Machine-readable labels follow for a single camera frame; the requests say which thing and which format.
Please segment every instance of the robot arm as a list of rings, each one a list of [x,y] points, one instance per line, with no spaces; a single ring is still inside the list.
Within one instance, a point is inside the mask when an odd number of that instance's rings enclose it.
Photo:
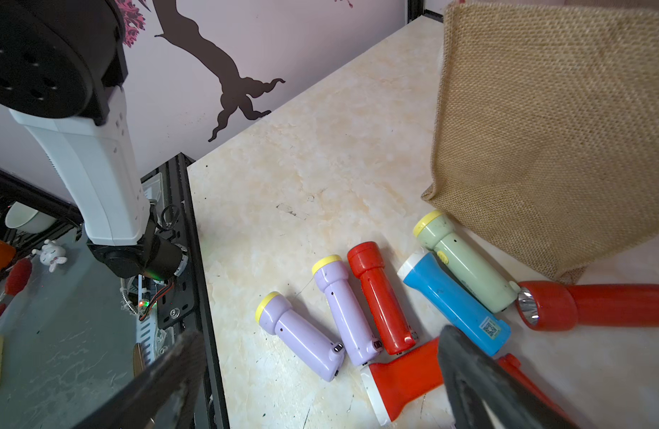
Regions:
[[[120,278],[179,275],[186,250],[156,234],[121,88],[124,20],[113,0],[0,0],[0,104],[41,144]]]
[[[106,123],[86,117],[42,118],[10,109],[46,151],[77,204],[95,245],[132,246],[144,235],[150,206],[139,182],[121,87]]]

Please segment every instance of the red wire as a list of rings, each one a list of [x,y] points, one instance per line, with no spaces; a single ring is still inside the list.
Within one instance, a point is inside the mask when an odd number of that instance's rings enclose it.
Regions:
[[[140,317],[139,317],[139,321],[140,321],[140,322],[143,322],[143,321],[146,319],[146,317],[151,313],[151,309],[153,308],[153,305],[154,305],[154,304],[157,304],[157,303],[158,303],[158,300],[159,300],[160,298],[162,298],[163,296],[165,296],[165,294],[168,293],[168,292],[170,291],[170,289],[172,289],[173,287],[174,287],[174,282],[173,282],[172,280],[170,280],[170,284],[168,284],[166,287],[163,287],[161,290],[159,290],[159,291],[156,293],[156,296],[154,296],[154,297],[148,302],[148,305],[147,305],[147,307],[148,307],[148,311],[146,312],[146,314],[143,315],[143,316],[140,316]]]

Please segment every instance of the cable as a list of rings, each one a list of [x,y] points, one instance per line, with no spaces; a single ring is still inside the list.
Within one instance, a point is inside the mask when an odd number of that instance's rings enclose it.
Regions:
[[[137,312],[137,308],[134,306],[134,304],[132,304],[132,301],[129,300],[129,296],[127,295],[126,279],[119,279],[119,293],[120,295],[122,295],[122,300],[124,301],[124,304],[127,306],[129,311],[131,311],[136,316],[139,315],[139,312]]]
[[[182,213],[179,210],[179,207],[176,206],[175,204],[168,204],[160,213],[160,217],[158,217],[156,216],[156,212],[155,212],[155,207],[156,207],[155,200],[149,200],[149,201],[151,203],[151,211],[153,213],[154,218],[156,219],[156,227],[162,232],[171,231],[174,228],[174,226],[177,224],[177,221],[179,220],[179,217]],[[170,209],[172,210],[170,212],[171,218],[173,218],[172,222],[168,222],[167,220],[165,220],[165,214]]]
[[[170,291],[170,289],[172,289],[173,287],[174,287],[174,281],[170,280],[170,283],[168,283],[161,290],[156,292],[156,295],[146,305],[146,307],[147,307],[146,313],[139,316],[139,321],[140,322],[143,322],[145,320],[145,318],[148,317],[148,314],[150,314],[151,310],[153,309],[153,305],[155,305],[158,302],[158,300],[160,298],[162,298],[163,296],[165,296],[165,294],[168,293],[168,291]]]
[[[173,220],[172,220],[172,222],[170,222],[170,226],[166,226],[166,225],[168,225],[168,222],[165,220],[165,212],[167,212],[168,209],[170,209],[170,208],[173,208],[173,209],[174,209],[174,210],[171,212],[171,213],[172,213],[171,218],[173,218]],[[162,226],[163,230],[164,230],[164,231],[169,231],[169,230],[173,229],[174,226],[175,226],[175,224],[176,224],[177,221],[179,220],[179,215],[180,215],[181,213],[182,213],[182,212],[179,210],[179,208],[178,208],[175,204],[168,204],[168,205],[166,205],[165,208],[163,209],[162,213],[160,213],[160,220],[161,220],[161,222],[163,223],[163,226]]]

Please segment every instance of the light green flashlight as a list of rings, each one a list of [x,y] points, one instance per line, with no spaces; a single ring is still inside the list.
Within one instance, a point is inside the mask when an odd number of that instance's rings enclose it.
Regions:
[[[413,228],[420,244],[434,251],[468,291],[490,312],[497,313],[517,298],[520,287],[506,281],[479,253],[456,234],[442,212],[428,213]]]

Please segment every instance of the white bowl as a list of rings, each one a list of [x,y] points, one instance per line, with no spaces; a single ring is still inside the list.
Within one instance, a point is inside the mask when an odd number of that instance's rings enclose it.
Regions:
[[[12,205],[6,214],[6,226],[16,228],[30,234],[46,231],[56,219],[21,202]]]

